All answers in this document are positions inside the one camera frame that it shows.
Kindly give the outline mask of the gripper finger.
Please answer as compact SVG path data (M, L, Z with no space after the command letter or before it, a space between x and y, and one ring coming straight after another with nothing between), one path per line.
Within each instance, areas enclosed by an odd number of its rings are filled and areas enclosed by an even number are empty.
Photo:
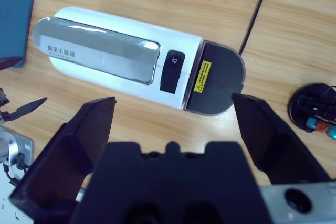
M241 137L253 163L272 184L332 180L291 127L265 100L234 93L232 101Z

